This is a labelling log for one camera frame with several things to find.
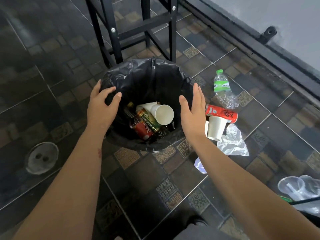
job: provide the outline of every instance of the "black bracket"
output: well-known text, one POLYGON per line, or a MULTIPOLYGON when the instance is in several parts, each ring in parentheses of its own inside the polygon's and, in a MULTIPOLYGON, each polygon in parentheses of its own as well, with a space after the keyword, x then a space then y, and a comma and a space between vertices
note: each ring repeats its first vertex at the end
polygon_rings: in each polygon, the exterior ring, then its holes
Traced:
POLYGON ((260 35, 260 37, 257 39, 258 42, 265 45, 267 44, 273 36, 277 34, 277 30, 274 26, 270 26, 260 35))

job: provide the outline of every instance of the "can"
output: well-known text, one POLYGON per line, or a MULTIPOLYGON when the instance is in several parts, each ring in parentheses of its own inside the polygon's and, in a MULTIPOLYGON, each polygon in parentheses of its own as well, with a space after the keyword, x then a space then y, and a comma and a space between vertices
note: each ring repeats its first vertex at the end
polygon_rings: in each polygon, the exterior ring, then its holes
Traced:
POLYGON ((153 135, 150 127, 144 121, 135 124, 132 129, 134 129, 138 136, 144 141, 148 140, 153 135))
POLYGON ((238 119, 238 114, 230 109, 218 107, 215 105, 207 104, 205 107, 206 116, 219 116, 225 118, 228 123, 235 123, 238 119))
POLYGON ((137 115, 140 116, 146 122, 146 124, 154 133, 160 130, 161 125, 156 121, 156 118, 153 117, 153 115, 146 109, 142 108, 138 110, 137 115))

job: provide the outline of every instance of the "person's left hand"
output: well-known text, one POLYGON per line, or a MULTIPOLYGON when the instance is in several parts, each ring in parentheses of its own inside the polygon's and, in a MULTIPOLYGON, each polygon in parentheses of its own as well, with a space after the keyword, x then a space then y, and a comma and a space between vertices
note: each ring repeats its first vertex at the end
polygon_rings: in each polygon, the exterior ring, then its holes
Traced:
POLYGON ((119 102, 121 100, 121 92, 118 92, 108 106, 104 100, 109 93, 113 92, 116 87, 106 88, 99 92, 101 88, 101 79, 94 86, 91 95, 90 102, 87 109, 88 124, 87 128, 101 132, 103 135, 107 132, 111 123, 116 117, 119 102))

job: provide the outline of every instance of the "hand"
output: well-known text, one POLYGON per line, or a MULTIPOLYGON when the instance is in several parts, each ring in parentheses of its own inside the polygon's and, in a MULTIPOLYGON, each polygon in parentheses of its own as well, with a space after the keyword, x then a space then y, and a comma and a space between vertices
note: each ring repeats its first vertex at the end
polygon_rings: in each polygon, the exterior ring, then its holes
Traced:
POLYGON ((194 142, 201 137, 206 137, 206 101, 205 97, 198 87, 198 84, 193 85, 193 100, 191 111, 189 109, 188 101, 181 95, 179 97, 181 105, 181 124, 186 139, 194 145, 194 142))
POLYGON ((90 95, 90 101, 87 109, 87 128, 89 130, 94 130, 95 132, 101 132, 104 135, 116 117, 119 102, 121 100, 121 92, 118 92, 113 97, 111 104, 108 106, 105 104, 104 100, 109 93, 116 89, 116 87, 106 88, 99 92, 100 88, 101 79, 94 86, 90 95))

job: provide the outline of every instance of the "stool leg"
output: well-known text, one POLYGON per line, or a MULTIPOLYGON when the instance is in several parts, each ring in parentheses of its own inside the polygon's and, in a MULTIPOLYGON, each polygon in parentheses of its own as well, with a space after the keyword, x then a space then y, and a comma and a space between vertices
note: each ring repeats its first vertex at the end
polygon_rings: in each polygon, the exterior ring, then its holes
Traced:
POLYGON ((103 15, 106 20, 106 29, 109 32, 109 37, 111 41, 111 46, 114 51, 115 62, 117 64, 123 62, 120 40, 118 39, 118 30, 116 25, 115 16, 113 13, 112 1, 111 0, 101 0, 101 6, 103 10, 103 15))
MULTIPOLYGON (((98 44, 100 47, 100 50, 102 47, 104 47, 104 42, 103 42, 103 38, 102 38, 102 34, 101 34, 101 29, 99 26, 99 22, 98 22, 98 18, 97 18, 97 14, 94 10, 94 8, 92 7, 91 3, 88 0, 85 0, 88 6, 88 10, 89 10, 89 14, 90 14, 90 18, 92 20, 92 25, 93 25, 93 29, 94 32, 96 34, 97 40, 98 40, 98 44)), ((107 57, 105 56, 104 52, 101 50, 101 54, 102 54, 102 58, 104 63, 106 64, 107 67, 110 67, 110 63, 107 59, 107 57)))
MULTIPOLYGON (((141 10, 142 10, 142 19, 146 20, 151 18, 150 16, 150 0, 141 0, 141 10)), ((150 37, 148 36, 147 32, 144 32, 146 36, 146 47, 150 47, 150 37)))
POLYGON ((177 0, 168 0, 169 12, 172 14, 169 22, 169 49, 170 60, 176 62, 176 47, 177 47, 177 0))

